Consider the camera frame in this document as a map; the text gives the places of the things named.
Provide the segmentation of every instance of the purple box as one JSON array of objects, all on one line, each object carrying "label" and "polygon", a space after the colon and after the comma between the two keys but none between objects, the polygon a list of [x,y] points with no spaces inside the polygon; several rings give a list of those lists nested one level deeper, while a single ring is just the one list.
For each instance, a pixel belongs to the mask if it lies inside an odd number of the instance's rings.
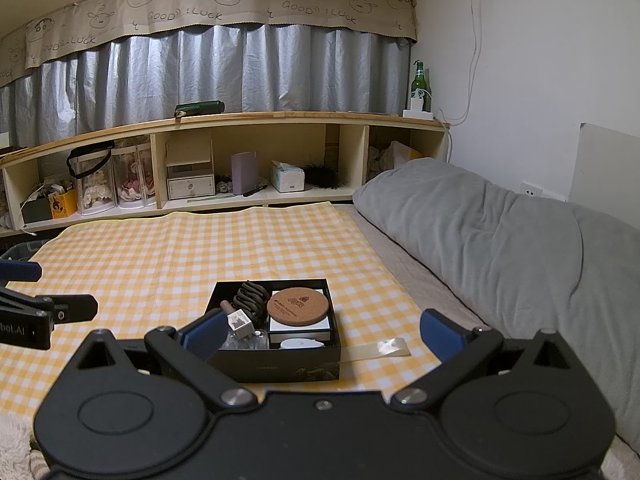
[{"label": "purple box", "polygon": [[231,181],[234,195],[242,195],[258,187],[258,152],[231,155]]}]

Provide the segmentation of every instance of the black pen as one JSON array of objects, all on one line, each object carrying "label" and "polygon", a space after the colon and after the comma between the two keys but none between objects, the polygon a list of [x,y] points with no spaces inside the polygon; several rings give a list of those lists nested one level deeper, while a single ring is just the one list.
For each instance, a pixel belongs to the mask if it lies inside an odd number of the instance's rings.
[{"label": "black pen", "polygon": [[253,191],[247,191],[246,193],[243,193],[242,196],[251,196],[252,194],[257,193],[258,191],[262,191],[263,189],[265,189],[267,186],[262,186],[262,187],[257,187],[255,188]]}]

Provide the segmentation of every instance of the white cable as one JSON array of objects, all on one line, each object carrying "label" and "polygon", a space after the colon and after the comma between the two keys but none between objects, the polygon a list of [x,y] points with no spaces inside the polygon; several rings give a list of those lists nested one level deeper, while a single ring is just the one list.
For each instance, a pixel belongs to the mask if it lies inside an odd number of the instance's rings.
[{"label": "white cable", "polygon": [[471,63],[469,63],[469,77],[468,77],[468,81],[466,82],[466,97],[467,97],[466,110],[460,117],[448,118],[443,116],[443,118],[447,121],[459,121],[460,119],[466,119],[466,115],[468,115],[469,108],[471,106],[471,91],[472,91],[471,79],[472,79],[474,60],[476,59],[476,54],[478,53],[478,35],[476,34],[476,16],[474,13],[474,0],[469,0],[469,1],[471,6],[471,27],[474,32],[474,52],[471,55]]},{"label": "white cable", "polygon": [[478,27],[479,27],[479,35],[480,39],[478,41],[478,34],[476,33],[476,15],[474,12],[474,4],[473,0],[471,0],[471,21],[472,28],[474,32],[474,54],[471,57],[471,64],[469,65],[469,79],[468,79],[468,94],[466,100],[466,110],[462,116],[458,118],[449,118],[446,116],[444,120],[449,122],[450,126],[460,126],[460,124],[464,123],[466,119],[469,117],[469,111],[471,110],[471,97],[474,91],[474,85],[476,82],[476,72],[478,70],[478,63],[480,61],[480,55],[482,54],[482,0],[478,1]]},{"label": "white cable", "polygon": [[[466,99],[466,109],[465,113],[462,114],[458,118],[449,118],[445,115],[444,111],[441,107],[438,107],[440,113],[442,115],[442,120],[436,119],[444,128],[445,133],[447,134],[448,139],[448,149],[446,155],[446,161],[450,162],[451,153],[453,152],[453,137],[451,135],[450,128],[453,126],[460,126],[460,124],[464,123],[466,119],[469,117],[469,111],[471,110],[471,97],[474,91],[474,85],[476,82],[476,72],[478,70],[478,63],[480,61],[480,55],[482,54],[482,0],[478,1],[478,28],[480,39],[478,41],[478,33],[476,33],[476,14],[474,12],[474,0],[470,0],[471,3],[471,22],[472,22],[472,30],[474,32],[474,52],[471,56],[471,63],[469,64],[469,78],[467,82],[467,99]],[[433,104],[433,96],[427,91],[427,94],[431,98],[431,103]]]}]

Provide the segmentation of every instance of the small glass bottle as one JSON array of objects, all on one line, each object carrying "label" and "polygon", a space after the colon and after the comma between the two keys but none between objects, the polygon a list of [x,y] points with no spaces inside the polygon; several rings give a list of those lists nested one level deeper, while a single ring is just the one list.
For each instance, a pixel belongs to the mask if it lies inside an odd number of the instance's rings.
[{"label": "small glass bottle", "polygon": [[422,111],[423,112],[431,112],[431,86],[429,84],[429,70],[425,71],[424,63],[420,60],[416,60],[414,63],[416,66],[415,69],[415,78],[414,82],[411,83],[411,97],[422,99]]}]

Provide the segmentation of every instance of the coiled black cable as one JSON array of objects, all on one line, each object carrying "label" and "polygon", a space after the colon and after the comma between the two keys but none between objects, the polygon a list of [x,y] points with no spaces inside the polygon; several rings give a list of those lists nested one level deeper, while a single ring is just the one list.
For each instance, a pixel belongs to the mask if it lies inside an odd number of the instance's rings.
[{"label": "coiled black cable", "polygon": [[231,305],[242,310],[254,324],[254,328],[262,328],[267,321],[267,302],[271,298],[269,291],[254,282],[244,282],[234,296]]}]

